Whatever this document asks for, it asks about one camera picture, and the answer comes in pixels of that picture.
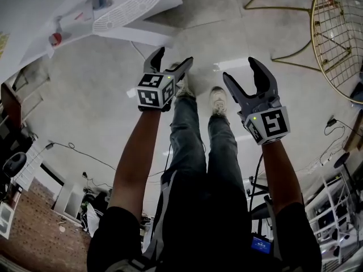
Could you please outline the person's white shoe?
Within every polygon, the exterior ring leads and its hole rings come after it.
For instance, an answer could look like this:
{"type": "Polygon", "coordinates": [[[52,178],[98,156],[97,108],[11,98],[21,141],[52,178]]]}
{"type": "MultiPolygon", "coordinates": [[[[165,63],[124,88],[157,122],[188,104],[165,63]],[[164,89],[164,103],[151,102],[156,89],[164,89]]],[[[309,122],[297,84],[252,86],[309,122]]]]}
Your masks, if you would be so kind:
{"type": "Polygon", "coordinates": [[[184,73],[184,76],[176,83],[176,100],[182,98],[195,99],[196,95],[193,90],[192,84],[189,82],[188,73],[184,73]]]}
{"type": "Polygon", "coordinates": [[[227,96],[223,88],[219,86],[212,88],[210,92],[210,103],[213,115],[226,116],[227,96]]]}

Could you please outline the person's right leg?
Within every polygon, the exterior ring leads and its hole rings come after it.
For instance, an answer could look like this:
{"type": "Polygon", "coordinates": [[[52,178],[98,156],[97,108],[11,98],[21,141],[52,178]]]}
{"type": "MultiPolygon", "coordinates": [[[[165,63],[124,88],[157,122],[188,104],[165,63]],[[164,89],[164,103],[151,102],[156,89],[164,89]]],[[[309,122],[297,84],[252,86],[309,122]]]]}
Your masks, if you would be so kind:
{"type": "Polygon", "coordinates": [[[208,174],[220,184],[244,191],[238,163],[238,145],[226,116],[214,114],[208,123],[210,152],[208,174]]]}

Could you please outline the person's left forearm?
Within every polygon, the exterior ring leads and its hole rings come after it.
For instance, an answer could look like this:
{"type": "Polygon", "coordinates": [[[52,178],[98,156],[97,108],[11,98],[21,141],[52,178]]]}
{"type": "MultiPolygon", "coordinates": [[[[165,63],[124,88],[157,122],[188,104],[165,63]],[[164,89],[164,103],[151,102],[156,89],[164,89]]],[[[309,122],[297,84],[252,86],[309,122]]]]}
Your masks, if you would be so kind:
{"type": "Polygon", "coordinates": [[[143,199],[149,176],[158,126],[159,110],[141,113],[118,163],[108,207],[120,207],[141,220],[143,199]]]}

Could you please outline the black stool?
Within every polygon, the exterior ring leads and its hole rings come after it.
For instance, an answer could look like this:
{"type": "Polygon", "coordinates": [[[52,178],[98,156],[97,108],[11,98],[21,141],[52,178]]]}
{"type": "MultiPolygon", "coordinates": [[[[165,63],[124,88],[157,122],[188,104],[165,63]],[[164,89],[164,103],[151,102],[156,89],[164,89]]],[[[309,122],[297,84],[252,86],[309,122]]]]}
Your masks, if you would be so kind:
{"type": "Polygon", "coordinates": [[[350,156],[350,153],[349,152],[345,152],[344,154],[342,154],[341,157],[338,158],[338,160],[334,163],[334,168],[335,169],[338,169],[340,167],[343,167],[347,173],[347,176],[351,182],[351,186],[355,186],[355,180],[352,178],[350,172],[348,171],[348,168],[347,168],[347,165],[346,165],[346,162],[348,160],[350,156]]]}
{"type": "Polygon", "coordinates": [[[2,171],[7,177],[13,178],[22,170],[26,161],[26,154],[23,152],[17,152],[5,162],[2,167],[2,171]]]}

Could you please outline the black device with blue screen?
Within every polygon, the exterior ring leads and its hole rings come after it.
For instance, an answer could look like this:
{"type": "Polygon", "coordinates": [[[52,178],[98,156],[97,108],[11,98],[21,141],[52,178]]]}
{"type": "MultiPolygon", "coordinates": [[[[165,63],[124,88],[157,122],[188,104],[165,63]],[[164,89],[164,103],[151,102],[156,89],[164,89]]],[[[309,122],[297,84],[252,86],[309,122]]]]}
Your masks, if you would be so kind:
{"type": "Polygon", "coordinates": [[[264,253],[264,254],[270,254],[271,253],[271,247],[272,247],[272,243],[259,235],[252,235],[252,243],[251,243],[251,248],[260,252],[260,253],[264,253]]]}

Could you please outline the white cloth bag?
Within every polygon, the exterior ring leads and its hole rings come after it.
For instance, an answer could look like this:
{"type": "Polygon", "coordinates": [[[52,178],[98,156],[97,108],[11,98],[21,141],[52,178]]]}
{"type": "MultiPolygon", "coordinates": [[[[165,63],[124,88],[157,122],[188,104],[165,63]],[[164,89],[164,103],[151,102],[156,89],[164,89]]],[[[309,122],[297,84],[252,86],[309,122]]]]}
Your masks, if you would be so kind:
{"type": "Polygon", "coordinates": [[[100,218],[98,217],[95,209],[90,203],[87,205],[86,218],[87,218],[88,232],[90,236],[93,237],[96,230],[99,228],[100,218]]]}

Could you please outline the person's right forearm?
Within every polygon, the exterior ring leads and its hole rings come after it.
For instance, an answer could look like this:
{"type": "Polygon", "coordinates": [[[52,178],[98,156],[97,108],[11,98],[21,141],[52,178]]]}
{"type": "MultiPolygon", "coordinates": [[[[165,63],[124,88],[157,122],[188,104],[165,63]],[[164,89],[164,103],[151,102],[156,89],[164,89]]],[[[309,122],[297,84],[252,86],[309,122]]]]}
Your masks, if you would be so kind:
{"type": "Polygon", "coordinates": [[[264,144],[262,152],[275,214],[293,203],[301,204],[301,188],[282,142],[264,144]]]}

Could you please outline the black white-striped jacket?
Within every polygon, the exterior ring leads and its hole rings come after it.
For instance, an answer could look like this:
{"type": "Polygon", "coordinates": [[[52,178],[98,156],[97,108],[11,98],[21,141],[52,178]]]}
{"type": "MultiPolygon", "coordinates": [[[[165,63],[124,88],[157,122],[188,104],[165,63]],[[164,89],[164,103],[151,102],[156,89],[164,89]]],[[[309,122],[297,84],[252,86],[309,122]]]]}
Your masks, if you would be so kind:
{"type": "Polygon", "coordinates": [[[93,201],[93,208],[99,217],[101,219],[104,215],[104,213],[107,210],[108,204],[110,199],[110,193],[109,192],[100,192],[93,201]]]}

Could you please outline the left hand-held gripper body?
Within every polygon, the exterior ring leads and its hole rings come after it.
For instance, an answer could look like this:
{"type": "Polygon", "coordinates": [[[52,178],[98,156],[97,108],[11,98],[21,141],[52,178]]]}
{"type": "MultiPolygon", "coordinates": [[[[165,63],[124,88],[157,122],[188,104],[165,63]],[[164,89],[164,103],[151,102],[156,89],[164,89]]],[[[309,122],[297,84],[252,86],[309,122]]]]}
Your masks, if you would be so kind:
{"type": "Polygon", "coordinates": [[[136,86],[139,111],[168,112],[176,95],[176,84],[181,78],[179,66],[172,66],[165,71],[144,66],[141,80],[136,86]]]}

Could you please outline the person's right white shoe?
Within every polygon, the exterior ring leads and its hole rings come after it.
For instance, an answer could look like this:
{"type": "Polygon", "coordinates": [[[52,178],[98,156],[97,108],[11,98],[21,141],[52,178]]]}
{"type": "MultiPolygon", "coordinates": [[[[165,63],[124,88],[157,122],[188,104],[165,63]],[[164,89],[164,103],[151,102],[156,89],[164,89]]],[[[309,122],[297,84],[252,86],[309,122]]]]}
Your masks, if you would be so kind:
{"type": "Polygon", "coordinates": [[[212,88],[210,92],[210,103],[213,115],[226,116],[227,96],[223,88],[219,86],[212,88]]]}

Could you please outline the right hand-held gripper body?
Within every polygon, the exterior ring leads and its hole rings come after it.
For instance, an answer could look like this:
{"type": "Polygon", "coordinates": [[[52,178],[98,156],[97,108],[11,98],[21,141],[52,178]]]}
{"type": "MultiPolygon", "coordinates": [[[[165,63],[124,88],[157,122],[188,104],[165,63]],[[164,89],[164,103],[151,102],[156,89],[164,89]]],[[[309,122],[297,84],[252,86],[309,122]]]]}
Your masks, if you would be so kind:
{"type": "Polygon", "coordinates": [[[249,113],[241,109],[238,115],[258,145],[279,141],[290,133],[287,108],[281,105],[279,96],[260,103],[249,113]]]}

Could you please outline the person's left leg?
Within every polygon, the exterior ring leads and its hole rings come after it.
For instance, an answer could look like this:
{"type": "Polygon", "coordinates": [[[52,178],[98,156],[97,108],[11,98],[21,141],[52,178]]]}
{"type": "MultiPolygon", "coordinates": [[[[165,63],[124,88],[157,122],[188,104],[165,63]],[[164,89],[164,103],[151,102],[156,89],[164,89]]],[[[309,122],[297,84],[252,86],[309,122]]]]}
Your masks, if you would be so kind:
{"type": "Polygon", "coordinates": [[[205,151],[194,97],[182,95],[176,98],[170,143],[173,156],[161,183],[170,182],[172,175],[180,175],[184,179],[206,175],[205,151]]]}

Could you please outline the person's leg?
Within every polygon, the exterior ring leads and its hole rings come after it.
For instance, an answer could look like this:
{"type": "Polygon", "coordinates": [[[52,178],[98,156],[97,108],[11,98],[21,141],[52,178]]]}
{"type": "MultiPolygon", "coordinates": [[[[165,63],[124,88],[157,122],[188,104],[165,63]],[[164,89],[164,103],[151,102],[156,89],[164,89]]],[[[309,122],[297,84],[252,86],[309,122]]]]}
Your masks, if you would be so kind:
{"type": "Polygon", "coordinates": [[[184,179],[206,175],[205,151],[194,97],[182,95],[176,98],[170,143],[173,156],[161,183],[170,182],[172,175],[180,175],[184,179]]]}
{"type": "Polygon", "coordinates": [[[208,123],[210,152],[208,174],[220,184],[244,191],[238,163],[238,145],[226,116],[214,114],[208,123]]]}

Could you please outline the person's left white shoe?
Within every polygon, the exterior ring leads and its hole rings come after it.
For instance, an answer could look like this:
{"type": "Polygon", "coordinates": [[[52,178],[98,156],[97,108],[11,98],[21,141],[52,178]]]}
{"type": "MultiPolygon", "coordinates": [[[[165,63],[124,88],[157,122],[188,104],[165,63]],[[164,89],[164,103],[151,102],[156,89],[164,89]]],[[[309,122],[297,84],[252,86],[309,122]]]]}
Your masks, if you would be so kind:
{"type": "Polygon", "coordinates": [[[176,100],[182,98],[195,99],[196,95],[193,90],[192,84],[189,82],[188,73],[184,73],[184,76],[176,83],[176,100]]]}

